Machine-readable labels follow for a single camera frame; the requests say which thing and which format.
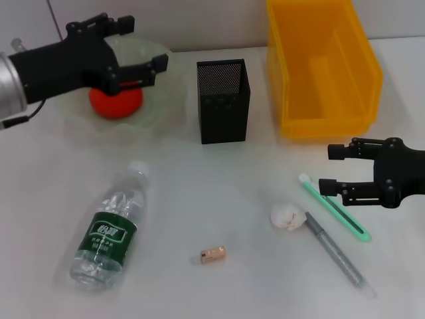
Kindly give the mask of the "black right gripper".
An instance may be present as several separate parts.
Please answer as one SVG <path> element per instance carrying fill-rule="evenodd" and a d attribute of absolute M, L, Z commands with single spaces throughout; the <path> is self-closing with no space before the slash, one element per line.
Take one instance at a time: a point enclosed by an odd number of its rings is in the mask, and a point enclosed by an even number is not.
<path fill-rule="evenodd" d="M 424 194 L 424 151 L 407 147 L 400 138 L 352 138 L 347 146 L 329 144 L 327 152 L 330 160 L 374 160 L 372 182 L 319 180 L 320 194 L 341 195 L 344 206 L 380 205 L 394 209 L 406 197 Z"/>

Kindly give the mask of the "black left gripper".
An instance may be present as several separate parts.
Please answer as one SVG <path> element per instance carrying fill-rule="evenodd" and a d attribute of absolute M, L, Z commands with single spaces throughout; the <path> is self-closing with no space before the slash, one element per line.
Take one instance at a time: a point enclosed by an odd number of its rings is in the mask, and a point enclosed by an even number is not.
<path fill-rule="evenodd" d="M 84 87 L 115 96 L 123 90 L 154 86 L 156 76 L 167 70 L 167 54 L 141 64 L 118 66 L 105 38 L 133 33 L 135 18 L 131 15 L 114 20 L 101 13 L 66 28 L 68 35 L 63 41 L 9 57 L 26 102 L 40 102 Z"/>

